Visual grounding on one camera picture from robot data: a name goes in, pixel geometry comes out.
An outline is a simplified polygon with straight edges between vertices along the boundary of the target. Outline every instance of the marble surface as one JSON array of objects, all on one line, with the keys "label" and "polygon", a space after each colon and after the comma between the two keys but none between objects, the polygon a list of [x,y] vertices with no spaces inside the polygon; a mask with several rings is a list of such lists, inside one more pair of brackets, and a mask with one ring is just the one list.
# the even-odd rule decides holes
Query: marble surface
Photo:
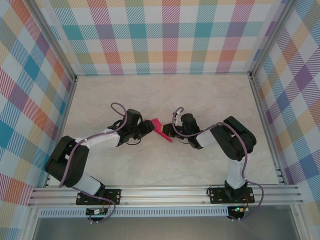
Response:
[{"label": "marble surface", "polygon": [[[112,102],[138,110],[144,119],[158,118],[162,124],[170,123],[174,110],[182,106],[201,129],[234,116],[257,139],[247,178],[261,184],[278,183],[246,75],[81,76],[64,135],[92,135],[121,119],[110,108]],[[94,155],[85,171],[105,185],[223,184],[227,159],[217,144],[197,150],[151,132],[139,145],[124,144]]]}]

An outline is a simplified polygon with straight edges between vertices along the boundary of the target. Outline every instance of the black mounting plate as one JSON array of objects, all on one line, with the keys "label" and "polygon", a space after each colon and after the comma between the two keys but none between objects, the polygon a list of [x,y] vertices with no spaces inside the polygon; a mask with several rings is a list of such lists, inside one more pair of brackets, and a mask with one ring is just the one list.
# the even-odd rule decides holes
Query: black mounting plate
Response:
[{"label": "black mounting plate", "polygon": [[246,196],[248,198],[249,204],[253,204],[255,202],[254,192],[251,187],[247,187],[242,196],[234,201],[231,201],[225,194],[224,187],[210,187],[207,192],[210,196],[211,204],[246,204],[247,200],[243,196]]},{"label": "black mounting plate", "polygon": [[[115,205],[119,205],[120,199],[121,199],[121,189],[105,189],[103,197],[106,199],[110,199],[115,203]],[[78,192],[76,196],[75,204],[76,205],[103,205],[104,201],[84,195],[82,192]]]}]

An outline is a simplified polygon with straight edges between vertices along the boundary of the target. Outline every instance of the plaid backdrop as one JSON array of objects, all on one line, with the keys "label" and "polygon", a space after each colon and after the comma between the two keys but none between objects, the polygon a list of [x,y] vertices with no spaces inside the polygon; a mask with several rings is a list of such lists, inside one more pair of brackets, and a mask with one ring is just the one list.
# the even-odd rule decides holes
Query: plaid backdrop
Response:
[{"label": "plaid backdrop", "polygon": [[[260,42],[262,48],[262,41],[265,43],[273,27],[273,24],[270,28],[264,26],[265,21],[271,21],[267,17],[269,10],[280,1],[37,0],[37,3],[74,70],[99,75],[247,72]],[[274,18],[271,16],[273,23],[284,2]]]},{"label": "plaid backdrop", "polygon": [[300,0],[256,83],[285,173],[320,239],[320,0]]},{"label": "plaid backdrop", "polygon": [[22,0],[0,0],[0,239],[16,239],[71,80]]}]

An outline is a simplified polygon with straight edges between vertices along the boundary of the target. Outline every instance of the red object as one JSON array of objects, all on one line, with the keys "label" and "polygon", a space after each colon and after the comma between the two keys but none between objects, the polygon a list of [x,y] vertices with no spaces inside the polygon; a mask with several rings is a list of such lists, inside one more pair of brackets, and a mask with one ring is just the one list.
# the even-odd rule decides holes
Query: red object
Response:
[{"label": "red object", "polygon": [[161,122],[159,121],[158,118],[155,118],[155,119],[152,119],[151,122],[153,123],[154,125],[154,130],[157,134],[161,135],[162,137],[164,137],[165,139],[167,139],[170,143],[172,143],[172,140],[170,137],[168,137],[167,135],[165,135],[162,131],[161,131],[161,127],[162,127],[162,124]]}]

